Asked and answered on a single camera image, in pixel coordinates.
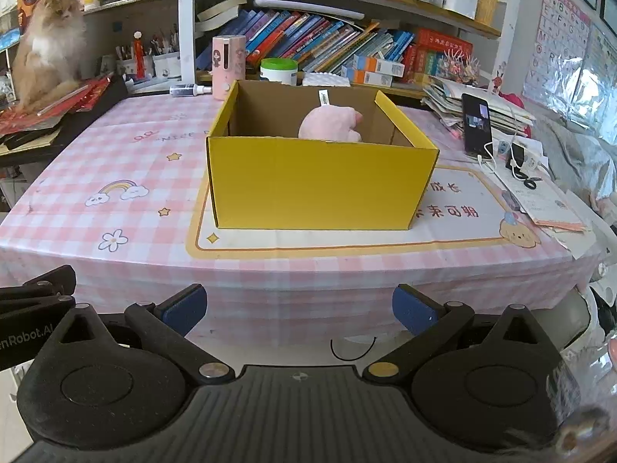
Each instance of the pink gingham tablecloth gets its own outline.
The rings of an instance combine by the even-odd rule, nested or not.
[[[185,243],[219,106],[208,96],[156,95],[124,100],[98,119],[0,226],[0,284],[70,264],[77,299],[104,313],[201,283],[209,305],[194,340],[281,345],[401,329],[391,309],[399,283],[496,313],[512,302],[550,308],[597,265],[597,254],[575,261],[540,232],[535,248],[195,259]],[[457,142],[431,113],[404,110],[442,148],[440,164],[456,159]]]

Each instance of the cloud print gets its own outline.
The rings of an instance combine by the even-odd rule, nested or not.
[[[86,207],[90,207],[90,205],[105,204],[106,202],[109,202],[109,195],[107,193],[97,193],[86,200]]]
[[[147,194],[147,188],[144,188],[143,186],[131,186],[122,195],[120,195],[120,200],[133,200],[137,197],[145,197]]]

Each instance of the phone screen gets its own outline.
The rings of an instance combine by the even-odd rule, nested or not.
[[[493,154],[493,138],[489,105],[484,99],[469,94],[463,94],[461,100],[465,125],[465,152],[481,155],[485,159],[490,158]]]

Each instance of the pink bottle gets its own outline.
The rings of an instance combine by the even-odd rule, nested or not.
[[[245,77],[246,36],[215,36],[212,39],[212,97],[225,100],[234,80]]]

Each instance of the fluffy cat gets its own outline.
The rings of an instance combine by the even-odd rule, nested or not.
[[[13,65],[18,110],[38,111],[74,91],[84,48],[78,0],[38,2]]]

